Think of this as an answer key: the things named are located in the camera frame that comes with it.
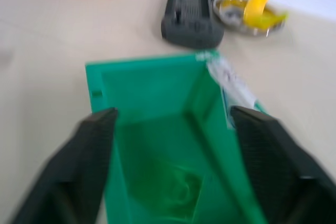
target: white tabletop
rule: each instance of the white tabletop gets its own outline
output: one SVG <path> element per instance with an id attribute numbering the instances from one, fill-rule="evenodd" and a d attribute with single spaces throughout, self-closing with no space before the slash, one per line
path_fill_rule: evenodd
<path id="1" fill-rule="evenodd" d="M 166 0 L 0 0 L 0 223 L 90 113 L 85 62 L 188 51 L 161 38 Z M 291 12 L 282 32 L 226 32 L 219 51 L 336 177 L 336 24 Z"/>

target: beige table surface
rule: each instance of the beige table surface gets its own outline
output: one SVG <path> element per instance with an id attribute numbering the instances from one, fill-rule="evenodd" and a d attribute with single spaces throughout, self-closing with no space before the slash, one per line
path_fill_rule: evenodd
<path id="1" fill-rule="evenodd" d="M 85 62 L 187 51 L 161 38 L 165 4 L 0 0 L 0 223 L 45 158 L 90 113 Z M 281 33 L 226 32 L 218 49 L 334 177 L 335 39 L 335 23 L 293 11 Z"/>

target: green plastic bin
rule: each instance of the green plastic bin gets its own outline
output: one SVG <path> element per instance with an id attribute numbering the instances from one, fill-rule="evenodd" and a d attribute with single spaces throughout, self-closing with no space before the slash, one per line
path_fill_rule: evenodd
<path id="1" fill-rule="evenodd" d="M 90 63 L 86 72 L 92 111 L 119 110 L 109 224 L 266 223 L 206 61 Z"/>

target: green container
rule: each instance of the green container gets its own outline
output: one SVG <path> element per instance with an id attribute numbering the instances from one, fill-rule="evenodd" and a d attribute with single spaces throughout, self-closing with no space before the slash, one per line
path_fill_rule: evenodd
<path id="1" fill-rule="evenodd" d="M 110 224 L 266 223 L 221 89 L 196 58 L 86 66 L 92 111 L 119 110 L 104 196 Z"/>

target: silver bowl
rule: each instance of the silver bowl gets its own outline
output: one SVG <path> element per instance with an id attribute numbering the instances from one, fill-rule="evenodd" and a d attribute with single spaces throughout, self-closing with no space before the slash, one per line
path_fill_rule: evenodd
<path id="1" fill-rule="evenodd" d="M 267 37 L 269 34 L 283 28 L 285 25 L 284 21 L 279 22 L 267 30 L 246 26 L 243 22 L 243 15 L 247 1 L 248 0 L 215 0 L 213 10 L 225 26 L 242 34 Z M 269 5 L 265 6 L 264 12 L 271 14 L 277 13 L 275 9 Z"/>

